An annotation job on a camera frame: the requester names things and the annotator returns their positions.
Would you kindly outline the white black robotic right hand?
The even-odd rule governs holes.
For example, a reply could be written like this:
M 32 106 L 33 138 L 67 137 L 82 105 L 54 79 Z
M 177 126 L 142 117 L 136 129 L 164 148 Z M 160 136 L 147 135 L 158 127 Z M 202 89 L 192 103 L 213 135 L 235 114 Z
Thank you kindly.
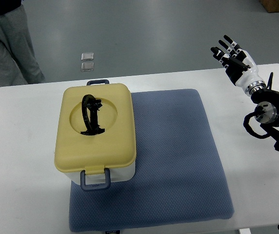
M 264 80 L 259 76 L 259 69 L 250 56 L 241 46 L 229 36 L 223 36 L 219 44 L 225 49 L 212 47 L 213 58 L 225 68 L 230 81 L 240 87 L 247 96 L 255 91 L 266 88 Z

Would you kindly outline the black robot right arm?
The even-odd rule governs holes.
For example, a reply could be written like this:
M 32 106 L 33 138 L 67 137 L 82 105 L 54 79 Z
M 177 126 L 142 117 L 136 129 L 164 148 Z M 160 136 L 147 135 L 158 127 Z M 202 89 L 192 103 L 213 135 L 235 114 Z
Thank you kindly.
M 258 139 L 272 137 L 276 143 L 274 148 L 279 152 L 279 92 L 272 90 L 274 73 L 271 73 L 267 85 L 254 87 L 251 91 L 251 100 L 257 106 L 254 111 L 245 116 L 243 126 L 246 131 Z M 266 132 L 264 135 L 256 133 L 249 125 L 254 117 L 260 127 Z

